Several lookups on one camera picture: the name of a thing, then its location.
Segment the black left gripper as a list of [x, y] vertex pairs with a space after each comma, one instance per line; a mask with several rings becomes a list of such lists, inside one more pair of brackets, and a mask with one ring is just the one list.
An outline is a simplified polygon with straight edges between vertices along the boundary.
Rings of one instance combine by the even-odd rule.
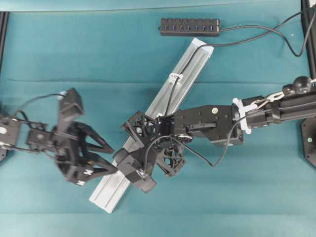
[[[90, 137], [99, 145], [88, 143]], [[96, 151], [112, 154], [113, 148], [89, 125], [72, 122], [64, 132], [54, 127], [51, 132], [32, 128], [27, 137], [27, 145], [34, 152], [43, 152], [55, 161], [66, 181], [84, 186], [90, 178], [116, 173], [116, 167]]]

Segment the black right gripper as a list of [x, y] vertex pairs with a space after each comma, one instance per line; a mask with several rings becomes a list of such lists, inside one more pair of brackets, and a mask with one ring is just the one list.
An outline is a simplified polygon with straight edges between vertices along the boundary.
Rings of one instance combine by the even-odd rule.
[[154, 150], [158, 153], [159, 168], [167, 177], [172, 177], [186, 163], [183, 144], [193, 139], [193, 124], [184, 119], [180, 111], [157, 118], [138, 111], [121, 128], [135, 142], [136, 153], [143, 148]]

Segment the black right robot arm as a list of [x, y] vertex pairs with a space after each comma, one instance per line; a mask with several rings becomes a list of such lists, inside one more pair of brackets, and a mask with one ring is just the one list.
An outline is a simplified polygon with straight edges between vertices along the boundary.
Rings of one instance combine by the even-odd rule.
[[114, 156], [119, 170], [130, 178], [150, 176], [158, 166], [168, 177], [185, 164], [183, 151], [194, 138], [206, 138], [227, 148], [244, 143], [244, 134], [258, 127], [316, 114], [315, 80], [301, 76], [281, 91], [268, 96], [234, 99], [231, 105], [204, 105], [177, 110], [152, 118], [137, 112], [123, 129], [138, 144], [129, 152], [120, 149]]

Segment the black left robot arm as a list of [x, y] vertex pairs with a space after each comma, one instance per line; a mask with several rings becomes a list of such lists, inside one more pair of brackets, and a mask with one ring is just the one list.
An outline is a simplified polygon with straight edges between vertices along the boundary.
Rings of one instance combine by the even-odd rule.
[[[16, 146], [23, 123], [30, 129], [27, 149]], [[118, 171], [99, 155], [111, 154], [114, 150], [91, 126], [78, 121], [60, 121], [51, 131], [47, 131], [45, 123], [1, 116], [0, 158], [4, 159], [8, 151], [45, 153], [54, 160], [65, 179], [78, 186]]]

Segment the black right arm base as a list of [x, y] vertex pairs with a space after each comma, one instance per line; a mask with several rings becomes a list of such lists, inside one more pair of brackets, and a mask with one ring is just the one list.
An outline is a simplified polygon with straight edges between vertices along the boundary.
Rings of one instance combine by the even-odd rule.
[[316, 118], [307, 118], [301, 123], [305, 159], [316, 167]]

